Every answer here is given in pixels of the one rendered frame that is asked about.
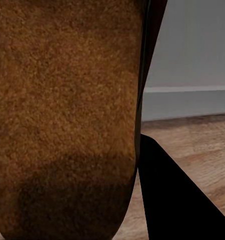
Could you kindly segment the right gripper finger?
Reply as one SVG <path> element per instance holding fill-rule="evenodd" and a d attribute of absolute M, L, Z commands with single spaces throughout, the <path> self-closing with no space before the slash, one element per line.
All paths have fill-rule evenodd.
<path fill-rule="evenodd" d="M 144 134 L 138 172 L 149 240 L 225 240 L 225 216 Z"/>

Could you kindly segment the sandal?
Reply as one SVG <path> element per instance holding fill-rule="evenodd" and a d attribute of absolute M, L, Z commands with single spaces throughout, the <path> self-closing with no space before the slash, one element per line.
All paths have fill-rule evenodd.
<path fill-rule="evenodd" d="M 112 240 L 168 0 L 0 0 L 0 234 Z"/>

